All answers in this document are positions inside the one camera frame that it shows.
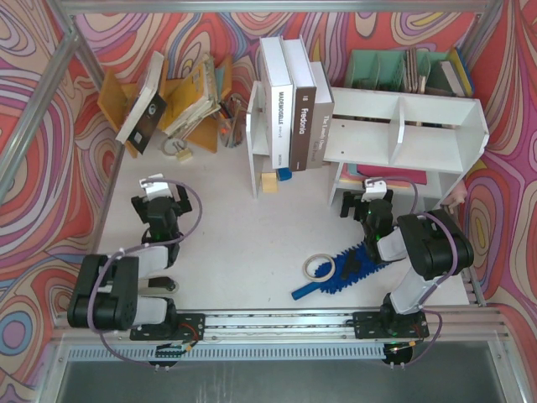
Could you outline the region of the blue microfiber duster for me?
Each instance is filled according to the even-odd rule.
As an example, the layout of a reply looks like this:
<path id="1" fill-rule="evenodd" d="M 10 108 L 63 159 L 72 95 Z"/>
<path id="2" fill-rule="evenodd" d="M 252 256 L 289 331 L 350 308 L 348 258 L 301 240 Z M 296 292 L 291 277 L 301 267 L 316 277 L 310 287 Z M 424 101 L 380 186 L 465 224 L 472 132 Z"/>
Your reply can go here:
<path id="1" fill-rule="evenodd" d="M 297 301 L 317 290 L 334 295 L 386 266 L 388 263 L 373 261 L 364 242 L 335 256 L 313 255 L 303 264 L 303 272 L 309 278 L 308 282 L 292 291 L 291 298 Z"/>

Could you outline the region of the beige tape roll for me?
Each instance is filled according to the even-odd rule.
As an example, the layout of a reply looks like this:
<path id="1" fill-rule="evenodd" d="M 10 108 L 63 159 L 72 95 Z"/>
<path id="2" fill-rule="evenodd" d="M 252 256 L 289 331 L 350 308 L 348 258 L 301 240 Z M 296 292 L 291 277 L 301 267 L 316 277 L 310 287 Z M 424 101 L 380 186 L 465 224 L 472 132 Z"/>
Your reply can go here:
<path id="1" fill-rule="evenodd" d="M 319 263 L 314 271 L 310 269 L 313 263 Z M 313 254 L 302 264 L 302 273 L 309 281 L 315 283 L 325 282 L 330 280 L 336 273 L 336 262 L 328 254 Z"/>

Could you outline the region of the black plastic clip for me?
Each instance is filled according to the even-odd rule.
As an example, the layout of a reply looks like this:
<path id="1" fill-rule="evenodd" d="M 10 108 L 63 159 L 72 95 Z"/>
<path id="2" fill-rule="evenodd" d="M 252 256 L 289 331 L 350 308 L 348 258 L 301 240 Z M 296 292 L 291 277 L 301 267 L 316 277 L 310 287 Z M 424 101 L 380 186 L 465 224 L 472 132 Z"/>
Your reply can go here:
<path id="1" fill-rule="evenodd" d="M 351 275 L 357 275 L 362 268 L 362 261 L 357 255 L 357 250 L 353 249 L 348 253 L 347 260 L 341 271 L 341 279 L 348 280 Z"/>

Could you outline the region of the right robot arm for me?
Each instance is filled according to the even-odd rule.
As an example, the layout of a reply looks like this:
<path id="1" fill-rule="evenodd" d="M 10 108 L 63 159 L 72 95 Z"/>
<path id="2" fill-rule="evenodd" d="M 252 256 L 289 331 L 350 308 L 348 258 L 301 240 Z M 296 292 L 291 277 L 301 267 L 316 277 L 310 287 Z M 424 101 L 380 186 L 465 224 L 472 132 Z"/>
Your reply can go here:
<path id="1" fill-rule="evenodd" d="M 473 248 L 448 212 L 436 209 L 393 216 L 393 192 L 368 200 L 366 194 L 343 193 L 341 217 L 353 213 L 362 224 L 364 240 L 350 251 L 341 277 L 372 273 L 383 264 L 409 261 L 409 270 L 395 290 L 383 299 L 367 324 L 380 326 L 394 336 L 405 324 L 421 324 L 422 306 L 449 277 L 473 264 Z"/>

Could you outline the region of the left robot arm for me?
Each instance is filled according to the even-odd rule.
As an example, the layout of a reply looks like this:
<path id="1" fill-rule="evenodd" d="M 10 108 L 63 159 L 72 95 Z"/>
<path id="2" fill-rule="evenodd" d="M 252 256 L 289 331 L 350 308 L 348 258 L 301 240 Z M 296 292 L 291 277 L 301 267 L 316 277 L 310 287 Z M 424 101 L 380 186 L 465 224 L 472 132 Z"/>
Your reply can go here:
<path id="1" fill-rule="evenodd" d="M 140 221 L 147 227 L 141 237 L 141 248 L 110 261 L 106 254 L 84 257 L 70 299 L 67 320 L 71 327 L 88 328 L 93 320 L 97 331 L 128 330 L 143 325 L 165 323 L 171 302 L 163 297 L 141 296 L 140 280 L 154 282 L 155 288 L 174 290 L 169 277 L 149 275 L 171 267 L 180 252 L 175 242 L 183 236 L 178 218 L 192 211 L 183 186 L 174 195 L 168 185 L 158 191 L 146 190 L 134 196 L 131 204 Z"/>

